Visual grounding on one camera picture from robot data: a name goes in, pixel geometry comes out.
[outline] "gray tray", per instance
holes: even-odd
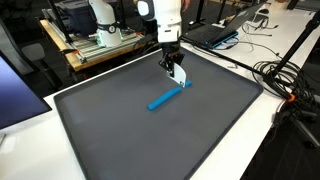
[[[55,96],[87,179],[177,180],[192,176],[263,88],[182,49],[191,87],[154,111],[177,84],[162,52]]]

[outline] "chair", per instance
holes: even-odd
[[[35,43],[20,49],[1,19],[0,49],[22,75],[41,71],[54,90],[62,86],[57,74],[44,61],[45,53],[42,45]],[[40,62],[42,67],[38,68],[34,62]]]

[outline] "white table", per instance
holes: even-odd
[[[263,30],[263,33],[271,33],[272,37],[252,36],[253,42],[268,46],[283,56],[311,18],[312,15],[306,11],[271,9],[269,25],[271,27],[279,24],[279,27]],[[319,35],[320,28],[310,35],[291,62],[301,67]],[[233,65],[203,54],[189,44],[183,43],[182,46],[222,67],[228,68]],[[255,47],[253,52],[250,50],[249,45],[239,44],[220,53],[247,65],[261,60],[275,60],[275,56],[264,48]],[[240,67],[229,69],[252,79],[248,70]],[[53,108],[52,111],[1,131],[8,132],[8,136],[0,147],[0,179],[84,179],[58,116],[53,96],[45,98]],[[263,92],[217,145],[192,179],[239,179],[270,129],[273,114],[282,101]]]

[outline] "computer monitor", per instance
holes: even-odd
[[[26,83],[0,50],[0,145],[1,129],[51,110]]]

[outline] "table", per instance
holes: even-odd
[[[53,24],[51,24],[48,20],[40,20],[40,25],[42,29],[45,31],[45,33],[52,39],[52,41],[56,44],[56,46],[59,48],[59,50],[64,49],[70,49],[70,45],[68,45],[65,40],[61,37],[59,34],[59,31]],[[126,54],[128,52],[131,52],[133,50],[134,42],[138,41],[141,37],[137,36],[135,38],[132,38],[130,41],[131,44],[128,44],[124,47],[115,48],[110,53],[107,53],[106,55],[93,57],[92,60],[87,61],[85,63],[82,63],[78,56],[75,54],[69,53],[66,54],[66,60],[67,63],[71,66],[72,70],[75,72],[84,70],[86,68],[92,67],[96,64],[105,62],[107,60],[110,60],[112,58],[118,57],[120,55]],[[135,49],[138,49],[142,47],[141,45],[137,45]]]
[[[284,55],[311,17],[309,12],[302,10],[285,11],[271,8],[269,24],[270,26],[279,24],[279,27],[275,30],[263,30],[264,33],[271,33],[272,37],[252,36],[253,42],[266,45]],[[240,40],[243,40],[241,39],[243,32],[239,33]],[[301,67],[319,35],[318,28],[304,42],[291,61]],[[222,67],[233,66],[222,59],[199,52],[189,44],[182,43],[182,46]],[[261,60],[275,60],[275,56],[264,48],[255,47],[253,52],[250,50],[249,45],[239,44],[220,53],[248,65]],[[248,70],[240,67],[229,69],[252,79]],[[0,147],[0,179],[84,179],[57,114],[53,102],[54,95],[45,98],[53,108],[52,111],[4,130],[8,132],[8,136]],[[239,179],[272,126],[273,114],[282,102],[282,99],[267,92],[260,95],[221,140],[192,179]]]

